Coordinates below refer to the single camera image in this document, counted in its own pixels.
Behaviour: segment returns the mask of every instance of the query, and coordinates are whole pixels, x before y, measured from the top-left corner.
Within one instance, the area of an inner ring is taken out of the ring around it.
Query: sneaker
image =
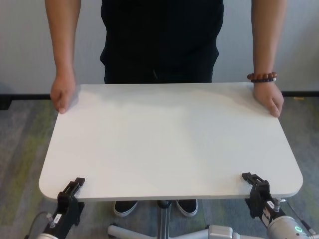
[[[137,204],[137,201],[116,201],[114,204],[114,213],[120,218],[126,217],[134,210]]]
[[[198,203],[196,199],[191,200],[176,200],[177,207],[181,213],[186,217],[193,217],[198,210]]]

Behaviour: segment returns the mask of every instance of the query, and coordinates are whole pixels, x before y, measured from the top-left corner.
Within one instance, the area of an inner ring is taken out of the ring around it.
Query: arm
[[[255,73],[273,71],[287,0],[252,0],[253,59]],[[273,116],[280,115],[283,97],[274,83],[256,83],[255,96]]]
[[[56,65],[51,99],[56,110],[64,113],[75,89],[74,42],[81,0],[45,0],[45,8]]]

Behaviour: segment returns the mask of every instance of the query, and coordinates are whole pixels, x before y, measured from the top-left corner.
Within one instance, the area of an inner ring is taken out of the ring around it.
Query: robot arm
[[[286,216],[280,208],[280,200],[274,199],[270,194],[269,182],[261,179],[256,174],[243,173],[242,177],[253,187],[250,198],[246,203],[252,218],[259,217],[267,228],[270,239],[317,239],[318,235],[308,237],[300,225],[291,217]]]

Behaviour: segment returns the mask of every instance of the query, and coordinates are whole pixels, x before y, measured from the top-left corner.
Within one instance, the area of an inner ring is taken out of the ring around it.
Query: white wall
[[[81,83],[103,83],[105,41],[100,0],[82,1],[75,70]],[[275,70],[281,90],[319,90],[319,1],[290,0]],[[214,81],[252,72],[249,0],[225,0]],[[0,0],[0,94],[49,93],[55,74],[43,0]]]

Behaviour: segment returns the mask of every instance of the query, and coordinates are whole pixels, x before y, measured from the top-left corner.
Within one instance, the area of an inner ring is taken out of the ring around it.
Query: person's right hand
[[[51,100],[55,109],[64,114],[75,91],[74,72],[57,73],[51,88]]]

